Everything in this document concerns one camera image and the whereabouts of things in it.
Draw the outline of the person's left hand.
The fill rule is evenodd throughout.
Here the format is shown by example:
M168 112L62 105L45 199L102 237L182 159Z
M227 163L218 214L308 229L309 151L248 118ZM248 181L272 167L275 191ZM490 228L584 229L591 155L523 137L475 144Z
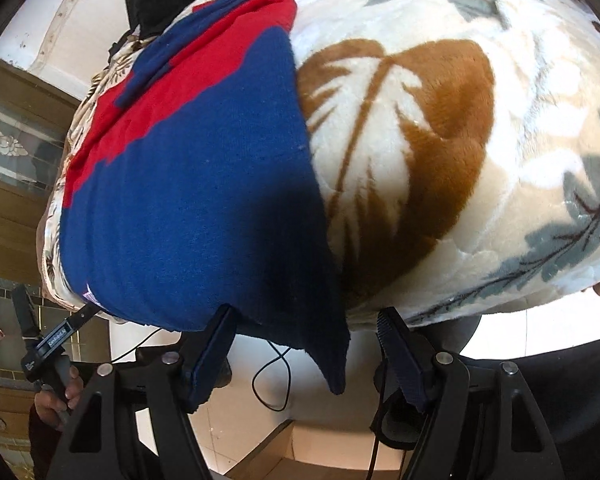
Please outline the person's left hand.
M46 385L34 396L34 409L38 417L46 425L59 431L64 429L64 419L69 412L74 410L80 402L84 388L83 379L74 365L69 368L69 377L68 386L62 396L58 396L53 389Z

